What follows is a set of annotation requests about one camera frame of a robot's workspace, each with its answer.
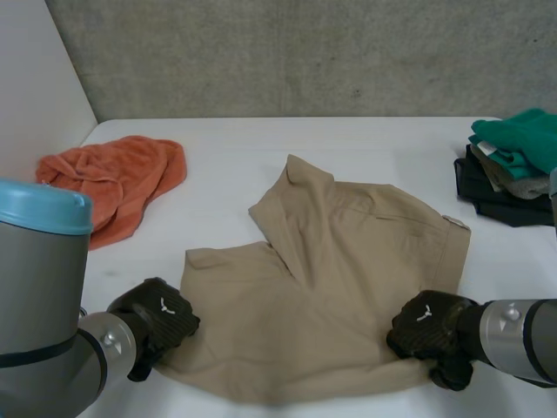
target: gray robot arm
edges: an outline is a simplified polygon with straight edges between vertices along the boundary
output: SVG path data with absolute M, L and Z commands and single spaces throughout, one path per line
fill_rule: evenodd
M 460 316 L 460 346 L 473 359 L 538 386 L 557 384 L 557 300 L 495 300 Z
M 79 319 L 91 208 L 78 193 L 0 179 L 2 418 L 75 418 L 198 329 L 158 278 Z

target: gray folded garment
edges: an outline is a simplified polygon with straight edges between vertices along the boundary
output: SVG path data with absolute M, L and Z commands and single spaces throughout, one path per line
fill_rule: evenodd
M 496 192 L 505 189 L 513 196 L 526 200 L 536 199 L 542 194 L 549 193 L 549 176 L 514 180 L 503 167 L 490 159 L 476 145 L 470 145 L 470 149 L 472 154 L 480 161 L 487 178 L 492 183 L 492 187 Z

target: table surface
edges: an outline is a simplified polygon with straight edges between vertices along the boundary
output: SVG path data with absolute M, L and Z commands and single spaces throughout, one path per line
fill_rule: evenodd
M 247 209 L 279 177 L 289 153 L 337 180 L 390 183 L 472 229 L 460 293 L 477 301 L 557 295 L 557 240 L 547 226 L 511 228 L 478 217 L 459 201 L 453 161 L 464 155 L 477 118 L 227 118 L 114 120 L 85 141 L 125 135 L 166 138 L 185 147 L 188 177 L 153 201 L 133 237 L 89 255 L 83 306 L 103 311 L 121 293 L 159 276 L 179 287 L 185 250 L 263 239 Z M 557 391 L 477 364 L 470 387 L 433 384 L 396 394 L 282 408 L 235 405 L 153 372 L 103 394 L 82 418 L 333 418 L 363 416 L 555 417 Z

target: orange towel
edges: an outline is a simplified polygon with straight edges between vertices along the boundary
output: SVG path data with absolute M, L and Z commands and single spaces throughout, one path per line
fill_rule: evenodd
M 182 145 L 139 136 L 48 155 L 36 171 L 39 183 L 92 198 L 91 250 L 133 235 L 145 207 L 185 176 Z

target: folded clothes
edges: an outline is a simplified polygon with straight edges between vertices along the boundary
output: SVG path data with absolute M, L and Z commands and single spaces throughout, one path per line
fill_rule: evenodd
M 180 144 L 139 136 L 48 155 L 40 159 L 36 171 L 37 182 L 81 192 L 93 200 L 91 250 L 130 237 L 145 207 L 185 176 Z
M 501 190 L 509 191 L 513 196 L 520 199 L 536 199 L 542 194 L 549 192 L 549 176 L 544 174 L 539 177 L 531 177 L 526 179 L 515 180 L 511 175 L 499 164 L 490 159 L 476 145 L 472 145 L 470 150 L 472 154 L 480 161 L 481 166 L 486 172 L 489 181 L 495 184 L 496 192 Z
M 553 225 L 551 200 L 547 195 L 524 200 L 508 192 L 494 192 L 479 160 L 466 148 L 466 158 L 454 162 L 457 191 L 471 201 L 476 212 L 510 226 Z
M 470 142 L 492 145 L 489 158 L 513 179 L 539 177 L 557 167 L 557 115 L 531 109 L 505 120 L 477 120 L 472 130 Z

